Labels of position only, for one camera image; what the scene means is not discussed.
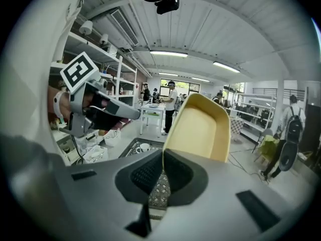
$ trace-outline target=checkered tablecloth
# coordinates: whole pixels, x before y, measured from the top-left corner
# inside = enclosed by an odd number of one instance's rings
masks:
[[[241,118],[230,118],[231,121],[231,134],[239,135],[243,128],[244,121]]]

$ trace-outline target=hair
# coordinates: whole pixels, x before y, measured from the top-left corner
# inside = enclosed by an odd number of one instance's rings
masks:
[[[296,96],[294,94],[292,96],[290,96],[290,102],[291,103],[297,103],[297,98],[296,98]]]

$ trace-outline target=fluorescent light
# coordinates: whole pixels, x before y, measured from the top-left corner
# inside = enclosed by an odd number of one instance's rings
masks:
[[[162,73],[162,72],[160,72],[159,74],[161,74],[161,75],[169,75],[169,76],[178,76],[177,74],[171,74],[171,73]]]
[[[222,67],[222,68],[224,68],[224,69],[233,71],[233,72],[235,72],[235,73],[239,73],[239,72],[240,72],[239,70],[233,69],[233,68],[231,68],[231,67],[229,67],[229,66],[227,66],[227,65],[225,65],[225,64],[219,63],[219,62],[214,62],[213,65]]]
[[[179,57],[188,57],[187,53],[176,53],[176,52],[167,52],[167,51],[151,51],[151,54],[155,55],[171,55],[171,56],[179,56]]]
[[[209,80],[202,79],[202,78],[192,78],[192,79],[196,79],[196,80],[200,80],[200,81],[205,81],[205,82],[210,82]]]

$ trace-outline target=table leg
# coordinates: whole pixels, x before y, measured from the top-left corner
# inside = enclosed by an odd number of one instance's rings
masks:
[[[162,112],[160,113],[160,117],[159,117],[159,125],[158,125],[158,127],[159,127],[158,137],[159,137],[159,138],[160,138],[161,135],[162,135],[163,114],[164,114],[164,112],[162,111]]]
[[[142,109],[141,111],[140,111],[140,134],[142,135],[142,125],[143,125],[143,112],[144,112],[144,110]]]

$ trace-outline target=ceiling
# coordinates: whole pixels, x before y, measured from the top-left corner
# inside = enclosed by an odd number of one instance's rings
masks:
[[[81,14],[119,48],[129,48],[149,72],[197,76],[213,83],[255,80],[321,80],[319,45],[311,19],[294,0],[181,0],[177,11],[157,15],[153,3],[85,0]],[[134,47],[106,17],[120,8],[139,44]],[[150,49],[185,52],[160,56]],[[214,61],[238,68],[233,73]]]

